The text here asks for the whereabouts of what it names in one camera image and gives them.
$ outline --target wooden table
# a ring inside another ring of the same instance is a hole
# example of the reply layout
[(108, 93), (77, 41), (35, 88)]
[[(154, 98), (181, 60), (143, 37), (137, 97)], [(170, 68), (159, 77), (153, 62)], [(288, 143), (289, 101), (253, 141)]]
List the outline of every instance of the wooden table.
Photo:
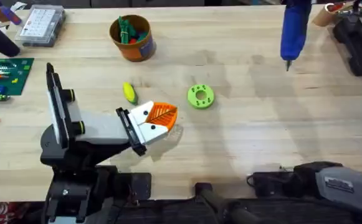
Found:
[[(320, 8), (313, 7), (312, 17)], [(135, 86), (140, 102), (179, 107), (174, 131), (146, 156), (127, 150), (104, 162), (123, 172), (151, 172), (152, 198), (190, 197), (197, 181), (211, 181), (225, 196), (246, 197), (251, 192), (245, 176), (277, 164), (328, 160), (362, 170), (362, 78), (351, 74), (330, 30), (313, 24), (301, 56), (286, 72), (279, 55), (283, 11), (67, 10), (54, 48), (28, 48), (19, 56), (36, 58), (22, 96), (0, 103), (0, 201), (44, 200), (47, 193), (52, 171), (39, 161), (40, 136), (51, 122), (47, 62), (63, 86), (75, 90), (83, 110), (116, 116), (116, 108), (132, 108), (123, 82)], [(110, 24), (125, 14), (150, 21), (158, 47), (148, 61), (126, 61), (108, 35)], [(207, 110), (186, 101), (197, 83), (215, 91)]]

